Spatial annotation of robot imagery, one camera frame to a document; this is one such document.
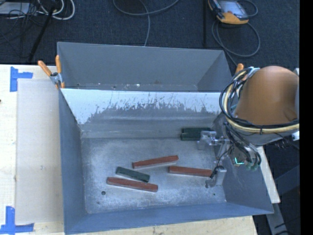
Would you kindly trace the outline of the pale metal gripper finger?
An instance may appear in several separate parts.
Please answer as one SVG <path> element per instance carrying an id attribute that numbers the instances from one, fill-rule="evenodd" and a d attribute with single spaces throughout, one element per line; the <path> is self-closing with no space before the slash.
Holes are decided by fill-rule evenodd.
<path id="1" fill-rule="evenodd" d="M 215 131 L 201 131 L 200 139 L 197 141 L 197 149 L 205 150 L 206 146 L 217 145 L 216 132 Z"/>
<path id="2" fill-rule="evenodd" d="M 223 184 L 227 170 L 223 166 L 217 166 L 208 180 L 205 181 L 206 188 L 212 188 Z"/>

